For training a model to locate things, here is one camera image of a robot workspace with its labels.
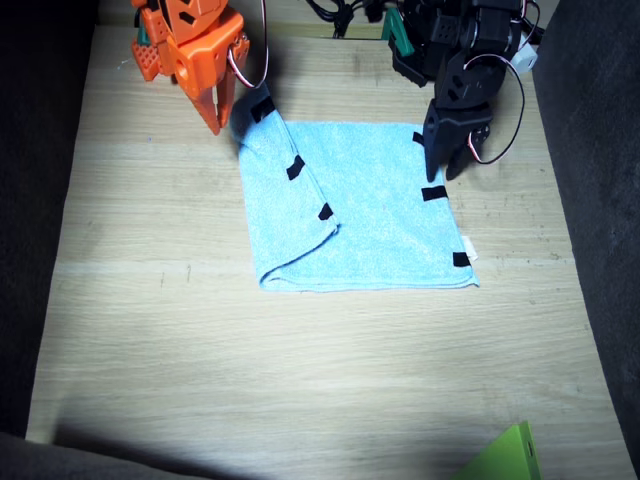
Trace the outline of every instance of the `gray fabric wall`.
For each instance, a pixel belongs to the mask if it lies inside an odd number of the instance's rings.
[[[636,474],[639,49],[637,0],[561,0],[533,71],[589,321]]]

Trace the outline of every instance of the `wooden surface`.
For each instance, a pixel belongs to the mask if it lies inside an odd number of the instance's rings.
[[[512,153],[447,186],[480,288],[265,293],[229,132],[142,81],[133,35],[95,33],[28,438],[71,430],[251,478],[417,480],[529,420],[545,478],[634,478],[530,75]],[[272,52],[286,120],[423,121],[432,87],[383,42]],[[495,148],[517,93],[508,79]]]
[[[540,25],[542,27],[546,27],[549,23],[558,1],[538,0],[541,7]],[[336,10],[335,4],[329,0],[316,0],[316,2],[327,10]],[[245,17],[250,32],[258,32],[262,28],[260,0],[229,0],[229,5]],[[320,20],[305,0],[266,0],[266,5],[269,31],[272,33],[326,38],[331,38],[333,35],[333,24]],[[98,23],[132,26],[133,13],[130,0],[101,0],[98,8]],[[529,15],[529,18],[535,21],[535,13]],[[380,38],[381,33],[382,22],[369,23],[364,9],[359,8],[354,12],[354,18],[346,36],[372,39]]]

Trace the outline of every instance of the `wood grain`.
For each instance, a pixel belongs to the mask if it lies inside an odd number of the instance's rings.
[[[424,479],[526,419],[545,478],[634,478],[530,76],[512,153],[447,187],[480,288],[274,294],[229,132],[142,81],[133,34],[95,33],[28,438],[74,429],[252,478]],[[272,49],[287,120],[423,120],[432,87],[382,42]],[[495,148],[517,93],[507,80]]]

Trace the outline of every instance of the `orange bracket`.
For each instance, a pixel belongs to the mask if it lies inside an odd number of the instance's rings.
[[[158,73],[175,74],[214,135],[227,125],[234,100],[235,76],[227,52],[231,49],[240,68],[249,52],[244,19],[227,1],[191,0],[187,5],[183,0],[160,0],[162,8],[156,5],[153,10],[146,0],[131,0],[141,8],[140,19],[151,40],[150,46],[138,45],[137,39],[131,45],[142,76],[151,81]]]

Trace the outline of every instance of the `cable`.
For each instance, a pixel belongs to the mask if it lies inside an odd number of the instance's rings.
[[[498,160],[500,160],[502,157],[504,157],[509,150],[511,149],[511,146],[513,145],[513,142],[515,142],[516,137],[518,136],[518,132],[520,131],[520,124],[522,123],[522,116],[524,115],[524,100],[525,100],[525,96],[524,96],[524,87],[522,86],[522,80],[520,79],[520,75],[518,75],[518,71],[516,70],[516,68],[513,66],[513,64],[507,60],[504,57],[501,57],[500,55],[496,55],[494,53],[483,53],[481,55],[477,55],[475,57],[473,57],[471,60],[469,60],[467,63],[464,64],[464,66],[462,67],[463,70],[466,70],[467,67],[469,66],[469,64],[479,58],[486,58],[486,57],[492,57],[492,58],[497,58],[498,60],[500,60],[502,63],[506,64],[507,67],[509,67],[511,69],[511,72],[515,75],[516,80],[518,80],[518,85],[520,85],[520,93],[522,93],[522,108],[520,109],[520,118],[518,119],[518,125],[516,126],[516,131],[513,134],[513,137],[511,138],[511,141],[509,142],[509,144],[507,145],[507,147],[495,158],[492,158],[491,160],[488,161],[483,161],[480,160],[480,156],[478,155],[478,152],[476,151],[475,147],[473,146],[473,141],[471,140],[471,133],[469,133],[469,136],[467,137],[467,145],[469,146],[469,149],[471,150],[471,153],[473,154],[473,157],[476,159],[476,162],[481,163],[482,165],[490,165],[492,163],[497,162]]]
[[[353,12],[358,8],[362,8],[364,0],[355,0],[351,4],[345,3],[344,0],[332,0],[338,6],[338,10],[330,12],[318,5],[314,0],[307,0],[311,9],[325,22],[333,23],[333,38],[344,37],[351,20],[353,20]]]
[[[231,70],[236,74],[238,80],[247,88],[260,88],[260,86],[264,83],[267,78],[267,71],[269,70],[269,45],[267,45],[267,6],[266,0],[260,0],[260,5],[262,6],[262,31],[264,32],[264,70],[262,71],[262,78],[255,85],[252,84],[249,80],[242,75],[238,65],[236,65],[236,61],[233,58],[233,53],[231,52],[231,47],[227,50],[227,60],[229,60],[229,65],[231,65]]]
[[[533,25],[533,28],[531,29],[531,32],[529,32],[529,35],[527,36],[527,38],[525,38],[525,40],[522,43],[522,45],[520,45],[520,48],[518,48],[518,51],[522,50],[524,48],[524,46],[527,43],[529,43],[529,40],[531,40],[531,36],[536,31],[536,28],[538,28],[538,22],[540,21],[540,5],[538,5],[535,2],[535,0],[526,0],[526,3],[530,3],[531,5],[533,5],[536,8],[536,10],[538,11],[538,16],[536,17],[536,23]]]

